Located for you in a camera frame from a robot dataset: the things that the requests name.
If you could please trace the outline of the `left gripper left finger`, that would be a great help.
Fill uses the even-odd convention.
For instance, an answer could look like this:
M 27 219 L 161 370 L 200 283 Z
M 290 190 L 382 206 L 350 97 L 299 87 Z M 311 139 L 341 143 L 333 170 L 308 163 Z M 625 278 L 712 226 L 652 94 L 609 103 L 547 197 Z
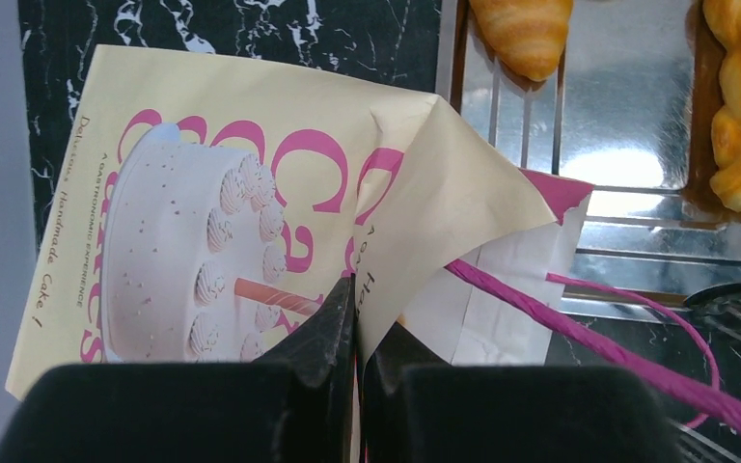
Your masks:
M 31 388 L 0 462 L 346 462 L 354 283 L 251 363 L 67 365 Z

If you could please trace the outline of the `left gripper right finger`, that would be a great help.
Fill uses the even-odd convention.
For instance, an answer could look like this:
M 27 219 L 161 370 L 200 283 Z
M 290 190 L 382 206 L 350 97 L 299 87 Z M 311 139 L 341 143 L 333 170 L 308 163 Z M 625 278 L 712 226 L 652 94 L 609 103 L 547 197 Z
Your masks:
M 676 462 L 662 410 L 608 367 L 453 367 L 400 325 L 360 398 L 369 462 Z

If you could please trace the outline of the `pink paper bag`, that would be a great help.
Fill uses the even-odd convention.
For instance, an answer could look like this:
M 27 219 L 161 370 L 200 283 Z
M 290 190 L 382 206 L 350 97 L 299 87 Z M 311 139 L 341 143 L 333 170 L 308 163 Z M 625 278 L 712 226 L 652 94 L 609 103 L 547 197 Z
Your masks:
M 259 59 L 97 47 L 6 390 L 65 364 L 251 361 L 353 278 L 361 359 L 399 317 L 443 359 L 560 333 L 741 435 L 741 401 L 557 309 L 592 193 L 441 96 Z

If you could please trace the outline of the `orange fake croissant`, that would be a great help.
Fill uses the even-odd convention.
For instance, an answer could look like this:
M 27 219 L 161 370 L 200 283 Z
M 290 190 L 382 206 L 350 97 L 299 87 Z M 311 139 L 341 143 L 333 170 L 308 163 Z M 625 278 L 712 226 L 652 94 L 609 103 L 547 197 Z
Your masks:
M 573 0 L 470 0 L 483 38 L 514 73 L 533 82 L 559 66 Z

